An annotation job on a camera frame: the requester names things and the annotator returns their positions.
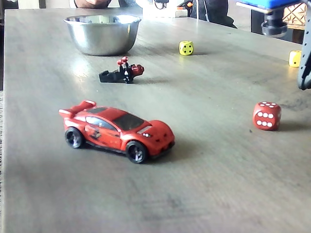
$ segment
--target metal bowl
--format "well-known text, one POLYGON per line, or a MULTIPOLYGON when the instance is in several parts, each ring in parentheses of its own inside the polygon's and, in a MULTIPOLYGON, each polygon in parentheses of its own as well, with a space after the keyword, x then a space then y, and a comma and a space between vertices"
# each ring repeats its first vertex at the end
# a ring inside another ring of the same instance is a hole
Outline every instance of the metal bowl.
POLYGON ((116 56, 133 47, 141 19, 129 15, 94 15, 72 16, 64 21, 80 52, 95 56, 116 56))

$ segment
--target die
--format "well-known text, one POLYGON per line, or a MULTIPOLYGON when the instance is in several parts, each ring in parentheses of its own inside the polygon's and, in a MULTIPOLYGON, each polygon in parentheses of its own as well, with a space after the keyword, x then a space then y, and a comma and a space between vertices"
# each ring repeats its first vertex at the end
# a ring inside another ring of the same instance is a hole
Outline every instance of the die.
POLYGON ((253 123, 260 130, 277 130, 281 121, 282 109, 273 102, 259 102, 253 112, 253 123))
POLYGON ((193 42, 188 40, 183 40, 179 43, 179 53, 181 55, 187 56, 193 53, 193 42))
POLYGON ((301 50, 293 50, 290 52, 289 64, 291 67, 299 67, 301 58, 301 50))

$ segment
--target person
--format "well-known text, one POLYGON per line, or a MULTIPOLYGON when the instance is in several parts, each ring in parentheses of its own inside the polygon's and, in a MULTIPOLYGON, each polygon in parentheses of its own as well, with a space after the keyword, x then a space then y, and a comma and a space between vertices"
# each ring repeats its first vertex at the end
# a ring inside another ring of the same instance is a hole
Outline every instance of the person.
MULTIPOLYGON (((104 9, 107 8, 111 0, 70 0, 70 7, 75 8, 92 8, 104 9)), ((196 0, 193 0, 192 13, 190 17, 196 18, 196 0)), ((135 0, 119 0, 120 7, 138 6, 135 0)), ((228 14, 228 0, 199 0, 199 19, 207 20, 205 17, 207 8, 208 20, 212 23, 237 28, 234 20, 228 14)))

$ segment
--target blue plastic box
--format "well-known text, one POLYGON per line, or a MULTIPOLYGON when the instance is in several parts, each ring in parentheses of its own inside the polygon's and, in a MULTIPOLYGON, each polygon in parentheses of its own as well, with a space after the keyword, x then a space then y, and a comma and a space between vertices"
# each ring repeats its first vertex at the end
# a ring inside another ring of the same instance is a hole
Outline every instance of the blue plastic box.
POLYGON ((296 3, 300 3, 299 0, 247 0, 247 1, 239 1, 241 3, 255 6, 262 9, 274 9, 281 6, 289 6, 296 3))

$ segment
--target red die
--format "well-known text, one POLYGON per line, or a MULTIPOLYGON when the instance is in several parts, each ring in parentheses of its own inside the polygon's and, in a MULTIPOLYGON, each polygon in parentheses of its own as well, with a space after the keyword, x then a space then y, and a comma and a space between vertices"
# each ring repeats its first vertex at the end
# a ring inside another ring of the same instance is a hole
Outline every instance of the red die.
POLYGON ((259 102, 253 112, 253 123, 260 130, 277 130, 281 121, 281 107, 273 102, 259 102))

